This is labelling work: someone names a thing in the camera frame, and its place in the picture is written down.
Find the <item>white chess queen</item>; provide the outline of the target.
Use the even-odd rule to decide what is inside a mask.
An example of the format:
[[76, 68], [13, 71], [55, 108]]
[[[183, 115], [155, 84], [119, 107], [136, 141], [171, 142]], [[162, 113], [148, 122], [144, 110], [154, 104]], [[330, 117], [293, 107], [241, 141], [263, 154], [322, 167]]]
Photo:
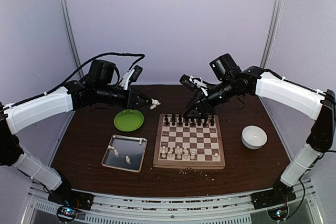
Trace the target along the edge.
[[184, 160], [189, 159], [189, 151], [187, 149], [183, 149], [183, 159]]

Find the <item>white chess bishop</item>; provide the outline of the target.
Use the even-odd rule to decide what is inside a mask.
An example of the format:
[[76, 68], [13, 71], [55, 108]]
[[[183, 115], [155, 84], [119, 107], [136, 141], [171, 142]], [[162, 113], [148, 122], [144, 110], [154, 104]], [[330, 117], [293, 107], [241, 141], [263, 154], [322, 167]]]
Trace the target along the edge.
[[181, 160], [181, 159], [182, 159], [182, 152], [178, 152], [178, 153], [177, 153], [177, 159], [178, 159], [178, 160]]

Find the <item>white chess knight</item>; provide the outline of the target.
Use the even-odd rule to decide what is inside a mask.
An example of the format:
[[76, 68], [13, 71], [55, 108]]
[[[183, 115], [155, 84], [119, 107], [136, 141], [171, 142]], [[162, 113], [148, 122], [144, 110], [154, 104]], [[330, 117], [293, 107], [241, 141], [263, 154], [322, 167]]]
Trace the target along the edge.
[[167, 157], [168, 157], [168, 159], [172, 159], [173, 158], [173, 153], [172, 152], [168, 152], [168, 154], [167, 154]]

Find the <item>wooden chess board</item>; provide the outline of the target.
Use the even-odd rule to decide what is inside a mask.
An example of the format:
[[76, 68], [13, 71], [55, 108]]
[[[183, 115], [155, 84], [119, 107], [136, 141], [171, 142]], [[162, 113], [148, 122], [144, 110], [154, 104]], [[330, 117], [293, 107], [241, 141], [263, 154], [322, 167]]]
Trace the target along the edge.
[[[157, 168], [173, 169], [224, 169], [226, 166], [223, 140], [219, 120], [216, 120], [214, 127], [173, 127], [163, 126], [163, 115], [159, 117], [157, 128], [153, 166]], [[166, 147], [166, 159], [160, 159], [162, 146]], [[176, 147], [181, 148], [182, 159], [177, 159]], [[170, 147], [174, 148], [173, 158], [168, 159], [167, 154]], [[183, 159], [183, 149], [189, 151], [189, 159]], [[196, 149], [197, 160], [190, 160], [190, 150]], [[219, 154], [217, 160], [213, 155]]]

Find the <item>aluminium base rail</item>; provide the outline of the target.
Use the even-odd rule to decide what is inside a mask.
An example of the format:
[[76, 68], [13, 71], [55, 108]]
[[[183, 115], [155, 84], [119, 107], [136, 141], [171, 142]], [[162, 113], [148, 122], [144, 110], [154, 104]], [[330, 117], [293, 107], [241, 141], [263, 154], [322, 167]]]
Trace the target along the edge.
[[[251, 194], [243, 193], [153, 198], [93, 194], [90, 210], [81, 210], [70, 223], [325, 223], [319, 212], [315, 189], [309, 179], [304, 180], [304, 201], [295, 212], [303, 196], [301, 184], [296, 184], [296, 199], [288, 202], [286, 221], [273, 221], [270, 214], [277, 205], [256, 209]], [[48, 194], [33, 182], [27, 195], [27, 205], [19, 223], [62, 223], [56, 217], [59, 204], [48, 201]]]

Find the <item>black chess pieces row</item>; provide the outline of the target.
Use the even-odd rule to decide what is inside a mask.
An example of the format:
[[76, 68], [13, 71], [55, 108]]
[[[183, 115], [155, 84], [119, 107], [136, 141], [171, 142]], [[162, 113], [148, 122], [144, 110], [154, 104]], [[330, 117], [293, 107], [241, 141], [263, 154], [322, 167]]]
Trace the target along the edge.
[[214, 127], [218, 118], [214, 115], [208, 117], [208, 119], [201, 118], [185, 118], [182, 114], [164, 114], [163, 126], [173, 127]]

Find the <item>aluminium frame post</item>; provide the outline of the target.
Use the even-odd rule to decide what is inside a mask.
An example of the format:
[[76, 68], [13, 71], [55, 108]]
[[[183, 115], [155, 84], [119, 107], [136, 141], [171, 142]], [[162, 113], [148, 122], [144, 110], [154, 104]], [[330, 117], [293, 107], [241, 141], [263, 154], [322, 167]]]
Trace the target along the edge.
[[268, 68], [270, 60], [271, 60], [271, 55], [272, 55], [274, 44], [275, 44], [276, 31], [280, 23], [280, 16], [282, 13], [282, 8], [283, 8], [283, 1], [284, 0], [274, 0], [274, 3], [273, 3], [266, 42], [264, 45], [261, 61], [259, 64], [261, 68]]
[[78, 67], [80, 67], [81, 61], [79, 58], [77, 45], [76, 45], [76, 41], [74, 37], [74, 32], [73, 32], [72, 25], [71, 25], [67, 0], [60, 0], [60, 6], [61, 6], [62, 16], [63, 16], [65, 29], [66, 29], [66, 37], [67, 37], [68, 44], [70, 47], [71, 57], [77, 69]]

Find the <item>aluminium frame post left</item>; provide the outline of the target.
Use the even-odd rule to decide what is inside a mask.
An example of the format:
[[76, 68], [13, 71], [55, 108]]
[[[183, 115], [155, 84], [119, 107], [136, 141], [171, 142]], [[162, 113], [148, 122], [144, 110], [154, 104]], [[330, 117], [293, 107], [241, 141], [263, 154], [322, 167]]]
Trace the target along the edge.
[[65, 29], [66, 29], [66, 37], [67, 37], [68, 44], [70, 47], [71, 57], [77, 69], [78, 67], [80, 67], [81, 61], [79, 58], [77, 45], [76, 45], [76, 41], [74, 37], [74, 32], [73, 32], [72, 25], [71, 25], [67, 0], [60, 0], [60, 6], [61, 6], [62, 16], [63, 16]]

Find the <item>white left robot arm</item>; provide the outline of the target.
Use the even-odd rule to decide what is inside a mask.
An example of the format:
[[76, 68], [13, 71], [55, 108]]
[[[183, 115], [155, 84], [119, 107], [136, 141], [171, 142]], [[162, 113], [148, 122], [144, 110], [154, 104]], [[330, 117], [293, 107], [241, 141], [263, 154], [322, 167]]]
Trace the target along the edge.
[[43, 164], [19, 143], [17, 133], [35, 123], [52, 116], [76, 111], [96, 103], [118, 106], [124, 109], [138, 109], [160, 105], [141, 91], [131, 87], [142, 72], [133, 62], [126, 74], [119, 74], [115, 63], [102, 60], [108, 53], [102, 53], [85, 61], [82, 69], [89, 64], [89, 72], [80, 80], [72, 80], [73, 74], [61, 84], [42, 94], [16, 103], [1, 105], [1, 165], [14, 167], [26, 176], [40, 182], [58, 202], [71, 205], [79, 200], [64, 175]]

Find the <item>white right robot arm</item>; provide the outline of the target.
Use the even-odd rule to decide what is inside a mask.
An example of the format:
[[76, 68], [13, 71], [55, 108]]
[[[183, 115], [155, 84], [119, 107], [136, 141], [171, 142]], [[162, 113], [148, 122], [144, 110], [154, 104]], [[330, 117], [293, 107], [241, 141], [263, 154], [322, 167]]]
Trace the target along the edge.
[[240, 95], [257, 96], [262, 101], [278, 102], [285, 112], [271, 116], [291, 161], [279, 174], [271, 189], [253, 193], [256, 208], [285, 204], [294, 200], [294, 185], [331, 150], [335, 135], [335, 92], [310, 88], [258, 66], [245, 70], [224, 54], [210, 62], [219, 80], [209, 84], [200, 77], [182, 75], [180, 83], [196, 91], [184, 112], [185, 119], [205, 119], [215, 108]]

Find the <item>green plate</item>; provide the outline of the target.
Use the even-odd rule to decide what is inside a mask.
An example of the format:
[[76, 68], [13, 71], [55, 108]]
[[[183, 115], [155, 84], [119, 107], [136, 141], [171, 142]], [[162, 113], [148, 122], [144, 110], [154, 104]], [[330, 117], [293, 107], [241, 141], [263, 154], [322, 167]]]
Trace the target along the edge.
[[144, 123], [144, 115], [138, 110], [123, 110], [115, 116], [113, 123], [119, 131], [132, 132], [142, 126]]

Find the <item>white chess king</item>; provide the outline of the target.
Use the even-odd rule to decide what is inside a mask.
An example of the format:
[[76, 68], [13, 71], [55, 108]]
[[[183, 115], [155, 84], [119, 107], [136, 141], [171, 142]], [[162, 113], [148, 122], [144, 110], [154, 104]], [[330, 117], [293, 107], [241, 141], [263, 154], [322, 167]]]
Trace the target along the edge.
[[197, 150], [196, 149], [191, 149], [190, 150], [190, 160], [192, 160], [192, 161], [197, 160], [196, 154], [197, 154]]

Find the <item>metal tray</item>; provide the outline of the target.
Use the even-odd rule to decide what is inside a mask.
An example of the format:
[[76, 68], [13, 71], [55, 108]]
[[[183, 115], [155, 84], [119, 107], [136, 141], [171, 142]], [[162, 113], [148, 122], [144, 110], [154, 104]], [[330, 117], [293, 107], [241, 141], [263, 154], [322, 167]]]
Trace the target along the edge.
[[143, 137], [112, 135], [101, 165], [107, 168], [139, 173], [147, 146]]

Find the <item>aluminium frame post right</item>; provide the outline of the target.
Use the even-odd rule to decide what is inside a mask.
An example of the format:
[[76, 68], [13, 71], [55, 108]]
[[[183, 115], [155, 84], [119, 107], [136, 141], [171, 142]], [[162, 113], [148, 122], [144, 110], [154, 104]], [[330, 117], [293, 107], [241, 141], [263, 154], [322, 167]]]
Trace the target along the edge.
[[261, 68], [268, 68], [270, 60], [271, 60], [271, 55], [272, 55], [274, 44], [275, 44], [276, 31], [280, 23], [280, 16], [282, 13], [282, 8], [283, 8], [283, 1], [284, 0], [274, 0], [274, 3], [273, 3], [266, 42], [264, 45], [261, 61], [259, 64]]

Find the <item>white bowl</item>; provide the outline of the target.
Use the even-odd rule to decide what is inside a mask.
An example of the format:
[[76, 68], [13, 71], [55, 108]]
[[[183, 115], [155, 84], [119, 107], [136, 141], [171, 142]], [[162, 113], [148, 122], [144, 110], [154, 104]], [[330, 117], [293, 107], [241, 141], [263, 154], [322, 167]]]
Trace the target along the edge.
[[250, 150], [262, 148], [268, 140], [266, 132], [255, 125], [246, 126], [241, 133], [243, 145]]

